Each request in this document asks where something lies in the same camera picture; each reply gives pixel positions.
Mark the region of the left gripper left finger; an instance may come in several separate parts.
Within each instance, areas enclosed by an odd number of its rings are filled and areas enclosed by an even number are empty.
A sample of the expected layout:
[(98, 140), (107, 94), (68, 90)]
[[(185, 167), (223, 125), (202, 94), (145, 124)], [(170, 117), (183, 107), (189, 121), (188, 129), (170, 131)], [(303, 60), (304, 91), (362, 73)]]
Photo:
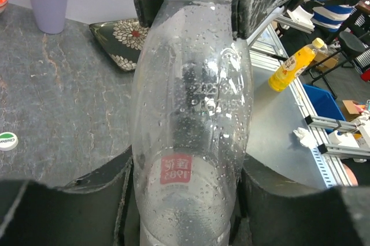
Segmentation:
[(1, 245), (138, 245), (132, 149), (62, 187), (1, 180)]

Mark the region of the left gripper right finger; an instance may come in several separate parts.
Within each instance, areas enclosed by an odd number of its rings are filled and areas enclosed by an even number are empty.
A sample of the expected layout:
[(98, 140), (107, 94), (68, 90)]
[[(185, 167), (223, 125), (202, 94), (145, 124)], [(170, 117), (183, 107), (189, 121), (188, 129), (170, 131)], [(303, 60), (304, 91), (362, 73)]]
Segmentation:
[(231, 245), (369, 245), (369, 187), (314, 189), (246, 155)]

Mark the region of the white green bottle cap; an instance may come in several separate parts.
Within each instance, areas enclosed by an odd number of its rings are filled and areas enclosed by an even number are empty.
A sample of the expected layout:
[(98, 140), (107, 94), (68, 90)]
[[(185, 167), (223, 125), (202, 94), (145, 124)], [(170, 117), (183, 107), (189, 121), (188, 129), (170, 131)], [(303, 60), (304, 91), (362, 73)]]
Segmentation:
[(18, 137), (12, 132), (3, 132), (0, 134), (0, 150), (10, 151), (17, 147)]

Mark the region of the clear bottle white cap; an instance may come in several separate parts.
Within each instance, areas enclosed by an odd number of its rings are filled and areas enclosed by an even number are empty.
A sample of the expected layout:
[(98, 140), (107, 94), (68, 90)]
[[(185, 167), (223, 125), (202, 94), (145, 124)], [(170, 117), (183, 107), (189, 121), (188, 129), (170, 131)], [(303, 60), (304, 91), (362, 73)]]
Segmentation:
[(141, 245), (227, 245), (253, 81), (232, 0), (164, 0), (132, 86)]

